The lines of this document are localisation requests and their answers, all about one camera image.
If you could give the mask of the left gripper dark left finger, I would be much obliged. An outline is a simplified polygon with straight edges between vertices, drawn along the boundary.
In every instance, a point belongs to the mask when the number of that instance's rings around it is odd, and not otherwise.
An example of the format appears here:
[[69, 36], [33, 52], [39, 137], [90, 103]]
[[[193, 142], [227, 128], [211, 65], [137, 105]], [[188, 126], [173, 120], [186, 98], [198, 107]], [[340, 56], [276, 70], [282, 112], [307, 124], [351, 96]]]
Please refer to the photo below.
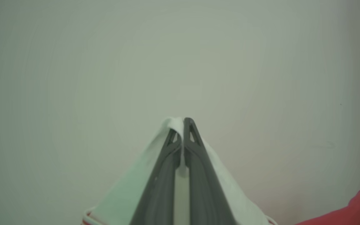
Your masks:
[[170, 129], [139, 200], [131, 225], [173, 225], [176, 169], [181, 161], [180, 135]]

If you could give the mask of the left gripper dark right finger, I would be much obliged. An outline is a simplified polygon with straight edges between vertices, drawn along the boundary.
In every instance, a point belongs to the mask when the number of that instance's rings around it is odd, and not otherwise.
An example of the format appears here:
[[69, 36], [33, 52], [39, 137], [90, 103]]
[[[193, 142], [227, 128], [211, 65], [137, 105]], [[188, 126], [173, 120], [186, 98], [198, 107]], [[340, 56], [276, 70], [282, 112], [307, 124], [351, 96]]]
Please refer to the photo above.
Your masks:
[[236, 225], [196, 123], [189, 117], [184, 119], [183, 144], [189, 169], [190, 224]]

